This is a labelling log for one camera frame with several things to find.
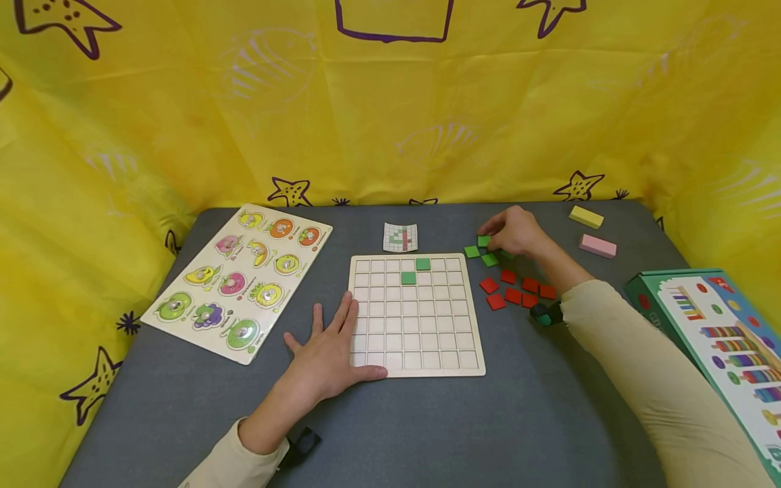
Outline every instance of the right hand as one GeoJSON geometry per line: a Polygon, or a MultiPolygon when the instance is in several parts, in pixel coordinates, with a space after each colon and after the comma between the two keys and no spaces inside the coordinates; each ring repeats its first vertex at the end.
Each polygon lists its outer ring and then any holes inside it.
{"type": "Polygon", "coordinates": [[[477,231],[480,236],[491,236],[488,251],[504,249],[513,255],[534,257],[550,246],[553,240],[537,225],[532,212],[518,205],[507,208],[484,223],[477,231]]]}

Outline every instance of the finger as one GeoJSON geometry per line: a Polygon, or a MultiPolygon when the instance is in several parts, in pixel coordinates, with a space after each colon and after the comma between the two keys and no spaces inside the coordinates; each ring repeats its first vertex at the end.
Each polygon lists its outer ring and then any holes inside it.
{"type": "Polygon", "coordinates": [[[323,331],[323,306],[315,303],[312,307],[312,337],[319,335],[323,331]]]}
{"type": "Polygon", "coordinates": [[[353,368],[352,373],[353,376],[355,377],[356,383],[359,383],[361,381],[375,381],[377,379],[382,379],[388,376],[387,369],[383,368],[382,366],[373,366],[373,365],[353,368]]]}
{"type": "Polygon", "coordinates": [[[358,301],[353,300],[350,303],[350,308],[347,312],[347,317],[344,319],[344,325],[341,328],[341,332],[345,337],[350,337],[355,332],[355,323],[358,321],[358,301]]]}
{"type": "Polygon", "coordinates": [[[501,248],[501,244],[505,241],[505,230],[502,229],[498,234],[491,236],[486,246],[486,251],[493,252],[501,248]]]}
{"type": "Polygon", "coordinates": [[[485,222],[480,228],[477,230],[477,235],[479,236],[490,236],[497,232],[497,230],[502,226],[502,224],[505,223],[505,216],[506,216],[507,210],[503,210],[502,212],[499,212],[495,216],[488,219],[487,222],[485,222]]]}
{"type": "Polygon", "coordinates": [[[287,345],[287,348],[290,349],[293,354],[297,353],[299,349],[301,349],[301,345],[298,343],[297,340],[295,340],[295,337],[293,337],[293,334],[286,332],[282,335],[282,338],[285,340],[285,344],[287,345]]]}
{"type": "Polygon", "coordinates": [[[339,304],[339,308],[337,309],[337,312],[333,314],[333,320],[331,321],[331,324],[328,325],[329,331],[333,330],[333,333],[339,333],[342,324],[344,324],[344,319],[347,317],[347,312],[350,309],[351,302],[352,293],[345,291],[344,295],[342,295],[342,301],[339,304]]]}

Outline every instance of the star print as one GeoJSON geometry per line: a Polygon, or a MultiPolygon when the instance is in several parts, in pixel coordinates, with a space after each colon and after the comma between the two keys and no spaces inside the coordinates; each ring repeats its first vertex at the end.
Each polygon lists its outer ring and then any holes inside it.
{"type": "Polygon", "coordinates": [[[98,359],[90,377],[59,395],[63,400],[76,401],[77,426],[82,426],[87,421],[90,408],[105,396],[114,381],[116,370],[121,365],[121,361],[114,364],[103,346],[98,346],[98,359]]]}
{"type": "Polygon", "coordinates": [[[569,177],[569,183],[554,191],[554,195],[567,195],[564,201],[590,200],[591,189],[602,181],[604,175],[584,176],[580,171],[575,171],[569,177]]]}
{"type": "Polygon", "coordinates": [[[21,34],[58,27],[93,61],[100,58],[95,32],[114,32],[122,28],[84,0],[16,0],[15,5],[16,25],[21,34]]]}
{"type": "Polygon", "coordinates": [[[437,203],[439,203],[439,198],[427,198],[423,201],[417,201],[414,198],[409,199],[410,205],[435,205],[437,203]]]}
{"type": "Polygon", "coordinates": [[[577,13],[586,9],[586,0],[521,0],[516,8],[525,9],[538,3],[545,4],[545,13],[542,14],[540,28],[537,30],[538,39],[542,39],[553,31],[564,12],[577,13]]]}
{"type": "Polygon", "coordinates": [[[271,182],[274,183],[276,191],[269,195],[269,201],[272,201],[274,198],[284,198],[288,207],[312,206],[304,195],[309,188],[309,180],[290,182],[272,176],[271,182]]]}

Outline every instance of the purple star outline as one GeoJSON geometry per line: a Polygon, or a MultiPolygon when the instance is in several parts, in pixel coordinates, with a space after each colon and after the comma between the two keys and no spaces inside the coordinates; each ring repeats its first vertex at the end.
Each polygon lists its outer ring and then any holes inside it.
{"type": "Polygon", "coordinates": [[[342,16],[341,0],[335,0],[337,7],[337,30],[342,34],[354,37],[355,39],[361,39],[362,41],[409,41],[409,42],[445,42],[448,39],[448,29],[450,29],[450,15],[453,13],[453,2],[448,2],[448,14],[444,19],[444,31],[442,37],[426,37],[426,36],[399,36],[394,34],[371,34],[368,32],[358,32],[357,30],[350,30],[344,28],[344,17],[342,16]]]}
{"type": "Polygon", "coordinates": [[[118,369],[122,365],[122,363],[123,363],[122,361],[120,361],[120,362],[114,364],[111,361],[111,358],[109,357],[109,353],[105,351],[103,346],[98,346],[98,359],[95,360],[95,370],[92,372],[90,377],[85,379],[81,383],[77,384],[76,386],[74,386],[70,390],[66,391],[65,393],[60,393],[59,394],[59,397],[62,398],[63,400],[66,400],[66,401],[78,401],[78,403],[76,403],[76,425],[77,426],[84,425],[84,423],[87,421],[87,413],[90,411],[90,408],[92,408],[92,405],[98,403],[98,400],[100,400],[101,398],[103,398],[105,396],[105,393],[99,394],[92,403],[87,405],[87,407],[84,410],[82,410],[82,407],[84,406],[84,402],[87,401],[87,396],[86,395],[73,395],[73,396],[71,395],[71,393],[73,393],[75,391],[78,391],[82,386],[86,385],[87,383],[89,383],[90,381],[92,381],[93,379],[95,379],[98,376],[98,368],[100,368],[100,358],[101,358],[101,355],[105,356],[105,360],[109,364],[109,367],[111,368],[112,371],[114,371],[115,369],[118,369]]]}
{"type": "Polygon", "coordinates": [[[67,32],[67,34],[70,36],[70,39],[76,43],[77,46],[79,46],[79,49],[81,49],[82,52],[84,52],[85,55],[89,59],[92,59],[93,61],[100,58],[100,47],[98,46],[98,40],[95,38],[95,31],[99,32],[115,32],[122,28],[121,25],[119,25],[114,19],[108,17],[104,13],[102,13],[100,10],[96,9],[92,5],[86,3],[84,0],[70,0],[71,2],[78,3],[80,5],[83,5],[87,9],[94,12],[98,17],[105,20],[107,23],[109,23],[109,27],[84,27],[84,34],[87,35],[87,39],[90,41],[89,48],[81,43],[81,40],[73,35],[73,33],[70,31],[70,29],[62,25],[59,22],[52,22],[52,23],[43,23],[39,26],[32,27],[30,29],[27,29],[26,23],[24,21],[24,0],[16,0],[16,25],[19,28],[19,32],[21,34],[35,34],[37,32],[41,32],[44,29],[48,29],[49,27],[59,27],[60,29],[67,32]]]}
{"type": "Polygon", "coordinates": [[[558,188],[556,191],[553,192],[554,195],[567,195],[567,198],[564,199],[564,201],[582,201],[582,198],[573,198],[572,200],[569,200],[572,197],[572,192],[570,191],[564,191],[567,188],[570,188],[572,185],[572,180],[575,179],[575,176],[580,176],[581,181],[586,182],[588,180],[594,180],[593,183],[588,183],[588,188],[586,189],[586,200],[591,199],[591,188],[594,188],[594,185],[599,183],[604,179],[604,175],[594,175],[594,176],[586,176],[583,173],[581,173],[579,170],[575,171],[572,176],[569,177],[569,183],[564,185],[561,188],[558,188]]]}
{"type": "MultiPolygon", "coordinates": [[[[274,198],[284,198],[285,202],[287,203],[287,206],[291,206],[290,200],[287,198],[287,195],[283,194],[284,190],[280,188],[280,183],[285,183],[288,186],[294,186],[298,183],[306,183],[306,186],[303,190],[301,190],[301,193],[298,195],[298,197],[306,202],[306,205],[312,206],[311,203],[309,203],[309,200],[307,199],[306,195],[304,193],[309,189],[309,185],[311,184],[309,180],[299,180],[299,181],[287,181],[283,180],[282,178],[277,178],[276,176],[271,176],[271,183],[274,183],[274,186],[276,187],[276,191],[269,195],[269,200],[272,201],[274,198]]],[[[295,206],[297,207],[305,207],[306,205],[302,203],[297,203],[295,206]]]]}
{"type": "Polygon", "coordinates": [[[556,13],[556,18],[553,19],[553,22],[550,24],[547,23],[547,16],[551,13],[551,9],[553,8],[553,5],[551,4],[551,0],[521,0],[521,2],[516,7],[517,9],[525,9],[527,7],[534,7],[538,3],[544,3],[545,4],[545,13],[542,15],[542,20],[540,20],[540,28],[537,29],[537,39],[542,39],[543,37],[550,34],[553,29],[556,27],[556,24],[558,24],[558,21],[562,18],[562,15],[564,15],[564,12],[582,12],[586,9],[586,0],[580,0],[580,6],[579,7],[562,7],[561,10],[559,10],[556,13]]]}

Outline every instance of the wooden fruit puzzle board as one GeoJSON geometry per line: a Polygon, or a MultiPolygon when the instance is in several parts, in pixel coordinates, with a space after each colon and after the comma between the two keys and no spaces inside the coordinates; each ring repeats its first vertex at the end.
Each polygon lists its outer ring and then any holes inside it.
{"type": "Polygon", "coordinates": [[[358,300],[351,364],[395,378],[486,374],[463,255],[353,256],[349,289],[358,300]]]}
{"type": "Polygon", "coordinates": [[[246,204],[141,321],[248,365],[332,230],[246,204]]]}

